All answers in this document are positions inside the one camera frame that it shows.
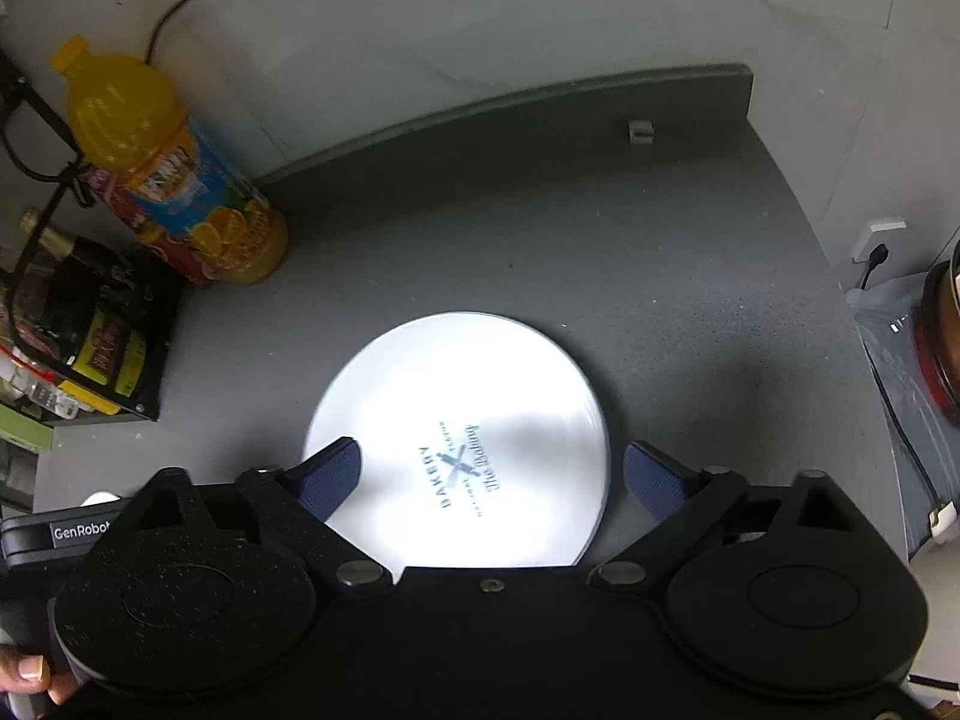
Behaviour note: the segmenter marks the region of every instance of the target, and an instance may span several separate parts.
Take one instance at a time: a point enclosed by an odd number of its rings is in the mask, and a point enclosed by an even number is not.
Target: finger
[[[21,655],[0,646],[0,691],[42,693],[50,685],[50,666],[40,655]]]
[[[77,678],[69,671],[65,671],[62,674],[54,674],[54,676],[50,678],[50,688],[48,688],[47,692],[50,693],[50,699],[54,704],[62,704],[70,698],[79,687],[80,683],[77,682]]]

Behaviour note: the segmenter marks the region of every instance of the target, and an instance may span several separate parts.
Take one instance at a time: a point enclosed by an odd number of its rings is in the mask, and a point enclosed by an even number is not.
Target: white wall outlet
[[[896,236],[902,230],[907,228],[904,217],[883,217],[875,218],[867,223],[863,228],[856,243],[853,244],[853,253],[851,259],[855,263],[865,263],[870,259],[870,252],[880,244],[886,244],[892,250],[890,245],[892,237]]]

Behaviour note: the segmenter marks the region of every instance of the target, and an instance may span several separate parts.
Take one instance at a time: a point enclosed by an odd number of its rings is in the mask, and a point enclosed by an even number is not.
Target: blue gripper pad
[[[623,479],[630,495],[661,523],[693,495],[696,474],[645,442],[634,442],[623,455]]]
[[[326,522],[360,481],[360,445],[337,439],[280,476],[280,483],[320,522]]]

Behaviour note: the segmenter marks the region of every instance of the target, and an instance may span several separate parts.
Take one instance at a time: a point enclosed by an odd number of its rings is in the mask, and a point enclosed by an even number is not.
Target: white marble wall
[[[47,64],[62,41],[139,55],[171,1],[6,0],[0,42],[62,105]],[[877,277],[937,257],[960,227],[960,0],[198,0],[157,64],[262,175],[469,100],[723,60],[754,69],[752,123],[844,284],[877,215],[911,224]],[[0,191],[7,207],[32,188],[0,160]]]

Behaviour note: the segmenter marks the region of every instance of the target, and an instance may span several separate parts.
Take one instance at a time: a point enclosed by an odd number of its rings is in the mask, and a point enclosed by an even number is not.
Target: yellow bottle
[[[153,220],[234,284],[280,264],[283,215],[219,156],[160,71],[131,56],[93,55],[79,35],[51,63],[69,81],[70,128],[83,155],[120,173]]]

